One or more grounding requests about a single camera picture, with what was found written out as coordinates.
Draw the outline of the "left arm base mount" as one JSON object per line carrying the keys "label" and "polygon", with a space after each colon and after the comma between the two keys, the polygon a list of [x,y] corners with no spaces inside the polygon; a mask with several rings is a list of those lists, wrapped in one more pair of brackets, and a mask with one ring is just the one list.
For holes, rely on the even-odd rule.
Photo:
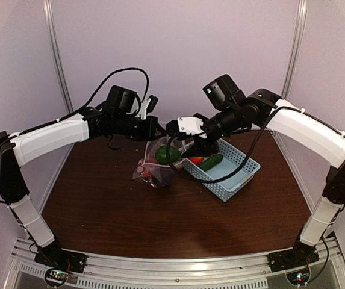
{"label": "left arm base mount", "polygon": [[63,286],[72,273],[84,272],[87,255],[64,250],[57,238],[45,247],[39,246],[35,241],[33,244],[37,249],[34,261],[48,266],[43,279],[49,287]]}

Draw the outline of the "light blue plastic basket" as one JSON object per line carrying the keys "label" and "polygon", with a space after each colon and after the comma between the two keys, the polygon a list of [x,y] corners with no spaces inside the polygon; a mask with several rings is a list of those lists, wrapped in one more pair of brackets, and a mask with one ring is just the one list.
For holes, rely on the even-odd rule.
{"label": "light blue plastic basket", "polygon": [[[212,180],[219,179],[232,173],[244,160],[246,154],[234,147],[225,140],[218,140],[219,154],[223,160],[212,169],[204,172],[190,160],[184,163],[184,169],[197,179]],[[213,184],[204,184],[221,201],[227,202],[231,197],[238,193],[249,181],[252,180],[257,171],[261,168],[260,164],[249,158],[244,167],[230,178]]]}

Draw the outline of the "right aluminium frame post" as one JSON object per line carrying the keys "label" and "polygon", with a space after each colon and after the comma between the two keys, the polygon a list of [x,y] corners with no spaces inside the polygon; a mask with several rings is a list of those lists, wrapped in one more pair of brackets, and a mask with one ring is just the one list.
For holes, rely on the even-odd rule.
{"label": "right aluminium frame post", "polygon": [[286,99],[291,91],[291,86],[296,73],[296,66],[299,60],[302,47],[303,37],[305,33],[306,20],[308,14],[308,1],[299,0],[296,13],[296,22],[294,26],[293,40],[290,49],[287,70],[285,73],[284,83],[282,86],[281,96]]}

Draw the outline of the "purple toy eggplant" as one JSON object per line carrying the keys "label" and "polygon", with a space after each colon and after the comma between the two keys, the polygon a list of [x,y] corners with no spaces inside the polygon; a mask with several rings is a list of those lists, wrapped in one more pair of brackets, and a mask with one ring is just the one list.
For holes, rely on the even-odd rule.
{"label": "purple toy eggplant", "polygon": [[174,177],[174,171],[170,167],[154,167],[151,170],[151,184],[154,187],[168,186]]}

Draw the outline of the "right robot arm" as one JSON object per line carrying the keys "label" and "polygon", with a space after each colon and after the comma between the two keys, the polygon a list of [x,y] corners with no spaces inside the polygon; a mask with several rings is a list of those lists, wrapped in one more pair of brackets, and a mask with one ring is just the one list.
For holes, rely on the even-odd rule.
{"label": "right robot arm", "polygon": [[246,96],[228,75],[203,88],[219,112],[206,120],[195,119],[194,146],[189,156],[218,151],[218,139],[251,125],[283,134],[324,158],[330,165],[323,193],[288,253],[292,265],[302,265],[345,205],[345,132],[338,131],[267,89]]}

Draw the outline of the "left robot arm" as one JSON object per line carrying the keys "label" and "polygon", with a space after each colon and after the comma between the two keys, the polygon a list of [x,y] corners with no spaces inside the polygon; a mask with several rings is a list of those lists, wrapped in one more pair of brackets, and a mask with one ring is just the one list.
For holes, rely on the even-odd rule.
{"label": "left robot arm", "polygon": [[129,89],[112,86],[105,101],[83,106],[69,116],[22,132],[0,133],[0,196],[53,267],[66,262],[51,231],[30,197],[21,169],[30,162],[65,146],[121,135],[132,141],[151,141],[161,131],[151,116],[158,98],[140,100]]}

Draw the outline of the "left aluminium frame post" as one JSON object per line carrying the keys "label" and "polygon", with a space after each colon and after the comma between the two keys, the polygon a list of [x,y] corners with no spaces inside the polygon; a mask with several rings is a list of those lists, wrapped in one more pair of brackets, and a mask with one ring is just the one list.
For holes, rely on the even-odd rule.
{"label": "left aluminium frame post", "polygon": [[57,39],[57,32],[55,27],[54,13],[52,9],[51,0],[43,0],[44,16],[49,36],[51,53],[54,61],[55,73],[60,86],[61,95],[68,113],[73,112],[73,103],[70,98],[69,89],[66,81],[66,76],[63,68],[63,63],[60,54],[60,47]]}

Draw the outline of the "green toy cucumber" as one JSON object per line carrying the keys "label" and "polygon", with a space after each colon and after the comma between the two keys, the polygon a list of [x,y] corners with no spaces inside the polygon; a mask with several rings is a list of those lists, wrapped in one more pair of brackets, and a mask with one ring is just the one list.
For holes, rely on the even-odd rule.
{"label": "green toy cucumber", "polygon": [[203,160],[203,162],[198,165],[198,167],[203,170],[204,172],[212,169],[214,166],[218,165],[223,160],[223,156],[221,154],[212,155]]}

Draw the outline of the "front aluminium rail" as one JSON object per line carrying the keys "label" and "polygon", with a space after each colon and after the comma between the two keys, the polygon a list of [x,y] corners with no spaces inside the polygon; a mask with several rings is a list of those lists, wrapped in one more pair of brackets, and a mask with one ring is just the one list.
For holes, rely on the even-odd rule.
{"label": "front aluminium rail", "polygon": [[[329,261],[321,274],[307,286],[293,285],[296,272],[310,269],[317,276],[326,261],[320,242],[317,262],[309,267],[274,272],[269,252],[218,258],[152,259],[125,258],[84,253],[82,273],[71,273],[59,288],[345,288],[345,260],[335,237],[327,238]],[[44,275],[48,266],[34,262],[31,242],[18,238],[1,288],[51,288]]]}

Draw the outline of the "clear zip top bag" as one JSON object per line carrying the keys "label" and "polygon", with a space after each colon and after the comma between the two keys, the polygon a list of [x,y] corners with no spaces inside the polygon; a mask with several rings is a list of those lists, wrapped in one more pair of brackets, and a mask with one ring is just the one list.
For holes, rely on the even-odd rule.
{"label": "clear zip top bag", "polygon": [[[146,143],[144,155],[138,161],[137,166],[134,170],[134,173],[132,174],[133,180],[137,182],[141,182],[141,183],[146,183],[153,188],[161,188],[161,187],[154,187],[151,184],[151,182],[144,182],[139,177],[139,174],[137,173],[137,168],[138,166],[142,165],[143,167],[147,168],[149,172],[151,172],[151,170],[154,167],[170,167],[166,159],[166,151],[167,151],[166,146],[167,146],[168,140],[169,140],[169,137],[163,137],[163,138],[159,138],[158,140],[148,141]],[[173,162],[173,165],[178,170],[182,169],[185,163],[185,158],[183,158],[181,155],[186,150],[187,150],[187,145],[184,140],[183,141],[173,140],[170,145],[170,159]]]}

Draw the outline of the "aluminium frame post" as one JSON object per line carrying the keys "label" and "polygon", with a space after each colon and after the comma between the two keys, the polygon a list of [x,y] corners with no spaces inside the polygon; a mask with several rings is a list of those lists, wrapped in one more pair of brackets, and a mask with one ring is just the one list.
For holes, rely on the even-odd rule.
{"label": "aluminium frame post", "polygon": [[57,39],[57,32],[55,27],[54,13],[52,9],[51,0],[43,0],[44,16],[49,36],[51,53],[54,61],[55,73],[60,86],[61,95],[68,113],[73,112],[73,103],[70,98],[69,89],[66,81],[66,76],[63,68],[63,63],[60,54],[60,47]]}
{"label": "aluminium frame post", "polygon": [[306,20],[308,14],[308,1],[299,0],[296,13],[296,22],[294,26],[293,40],[290,49],[287,70],[285,73],[284,83],[282,86],[281,96],[286,99],[291,91],[291,86],[296,73],[296,66],[299,60],[302,47],[303,37],[305,33]]}

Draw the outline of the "orange red toy pepper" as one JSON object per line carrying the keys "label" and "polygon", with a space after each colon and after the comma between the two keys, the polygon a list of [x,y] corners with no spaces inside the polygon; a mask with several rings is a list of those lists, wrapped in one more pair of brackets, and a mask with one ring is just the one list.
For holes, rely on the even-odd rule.
{"label": "orange red toy pepper", "polygon": [[204,157],[202,157],[202,156],[189,157],[188,159],[195,165],[200,165],[204,161]]}

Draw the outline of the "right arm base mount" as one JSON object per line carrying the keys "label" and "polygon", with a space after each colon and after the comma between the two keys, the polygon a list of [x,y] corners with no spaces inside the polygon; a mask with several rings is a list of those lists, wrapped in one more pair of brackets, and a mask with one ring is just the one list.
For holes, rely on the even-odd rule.
{"label": "right arm base mount", "polygon": [[310,264],[319,259],[315,246],[309,246],[299,240],[294,242],[291,249],[267,255],[271,272],[286,271],[288,282],[298,287],[306,285],[311,280]]}

